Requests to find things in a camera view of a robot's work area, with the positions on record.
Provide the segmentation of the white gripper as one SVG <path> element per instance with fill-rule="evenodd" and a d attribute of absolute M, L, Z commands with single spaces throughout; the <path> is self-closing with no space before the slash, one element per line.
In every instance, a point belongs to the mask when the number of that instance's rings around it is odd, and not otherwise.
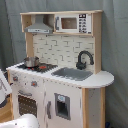
<path fill-rule="evenodd" d="M 7 82 L 3 72 L 0 70 L 0 108 L 7 103 L 6 97 L 12 93 L 11 86 Z"/>

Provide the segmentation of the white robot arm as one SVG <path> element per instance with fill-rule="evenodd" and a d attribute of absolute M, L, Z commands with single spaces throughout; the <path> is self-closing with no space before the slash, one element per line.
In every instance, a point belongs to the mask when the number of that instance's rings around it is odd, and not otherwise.
<path fill-rule="evenodd" d="M 6 105 L 6 96 L 11 93 L 12 89 L 0 70 L 0 108 Z M 0 123 L 0 128 L 39 128 L 39 123 L 33 114 L 24 114 L 15 120 Z"/>

